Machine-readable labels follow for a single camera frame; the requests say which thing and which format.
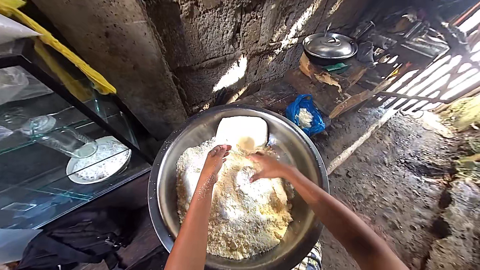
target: cooking pot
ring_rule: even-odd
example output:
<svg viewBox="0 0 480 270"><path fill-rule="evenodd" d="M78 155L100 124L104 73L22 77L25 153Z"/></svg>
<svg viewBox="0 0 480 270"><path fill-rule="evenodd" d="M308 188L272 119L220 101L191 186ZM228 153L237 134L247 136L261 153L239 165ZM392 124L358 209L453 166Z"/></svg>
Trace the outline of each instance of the cooking pot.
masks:
<svg viewBox="0 0 480 270"><path fill-rule="evenodd" d="M173 132L157 154L148 183L148 207L158 238L169 252L180 230L177 213L176 163L189 147L195 147L215 136L224 117L256 116L267 122L268 145L281 162L296 166L312 182L329 192L324 163L307 135L287 118L262 108L238 105L215 106L192 116ZM284 238L273 249L241 260L207 254L206 268L218 270L290 270L312 249L323 225L312 210L295 194L290 222Z"/></svg>
<svg viewBox="0 0 480 270"><path fill-rule="evenodd" d="M353 39L337 33L318 33L303 40L303 51L314 64L334 65L353 57L358 45Z"/></svg>

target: blue plastic bag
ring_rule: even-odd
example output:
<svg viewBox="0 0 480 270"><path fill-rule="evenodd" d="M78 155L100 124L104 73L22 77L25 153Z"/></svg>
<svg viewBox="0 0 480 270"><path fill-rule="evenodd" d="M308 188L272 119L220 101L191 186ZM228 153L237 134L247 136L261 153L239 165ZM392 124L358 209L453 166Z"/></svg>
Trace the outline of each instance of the blue plastic bag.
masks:
<svg viewBox="0 0 480 270"><path fill-rule="evenodd" d="M313 120L310 123L311 127L302 128L308 136L313 136L322 132L325 129L325 123L322 120L320 112L313 104L312 95L298 95L294 102L285 109L285 116L296 125L299 125L300 108L305 108L312 114Z"/></svg>

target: white block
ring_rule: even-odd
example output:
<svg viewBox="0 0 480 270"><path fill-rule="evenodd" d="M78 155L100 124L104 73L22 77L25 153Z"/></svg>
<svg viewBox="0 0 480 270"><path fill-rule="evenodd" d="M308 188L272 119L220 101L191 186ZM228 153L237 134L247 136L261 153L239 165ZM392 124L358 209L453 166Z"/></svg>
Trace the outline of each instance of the white block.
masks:
<svg viewBox="0 0 480 270"><path fill-rule="evenodd" d="M232 148L253 150L267 143L267 122L260 117L233 116L223 118L216 130L216 143Z"/></svg>

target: concrete wall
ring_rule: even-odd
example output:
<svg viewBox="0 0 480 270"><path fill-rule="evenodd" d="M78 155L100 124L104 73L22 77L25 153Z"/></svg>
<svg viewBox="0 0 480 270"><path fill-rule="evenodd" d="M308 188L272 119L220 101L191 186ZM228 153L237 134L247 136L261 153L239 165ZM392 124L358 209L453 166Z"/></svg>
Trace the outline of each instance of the concrete wall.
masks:
<svg viewBox="0 0 480 270"><path fill-rule="evenodd" d="M233 95L297 67L305 36L328 22L348 34L371 1L33 0L159 138L222 86Z"/></svg>
<svg viewBox="0 0 480 270"><path fill-rule="evenodd" d="M157 138L186 118L157 38L136 0L33 0Z"/></svg>
<svg viewBox="0 0 480 270"><path fill-rule="evenodd" d="M146 0L166 60L185 93L188 113L215 96L214 86L240 56L245 74L233 86L266 82L295 68L307 35L355 26L371 0Z"/></svg>

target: concrete pillar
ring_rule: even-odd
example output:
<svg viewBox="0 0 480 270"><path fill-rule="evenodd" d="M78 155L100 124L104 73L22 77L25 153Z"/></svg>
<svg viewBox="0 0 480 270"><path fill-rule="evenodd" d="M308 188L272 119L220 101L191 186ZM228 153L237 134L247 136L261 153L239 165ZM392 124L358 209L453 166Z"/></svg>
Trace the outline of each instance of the concrete pillar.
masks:
<svg viewBox="0 0 480 270"><path fill-rule="evenodd" d="M68 42L161 139L187 115L155 27L137 0L33 0Z"/></svg>

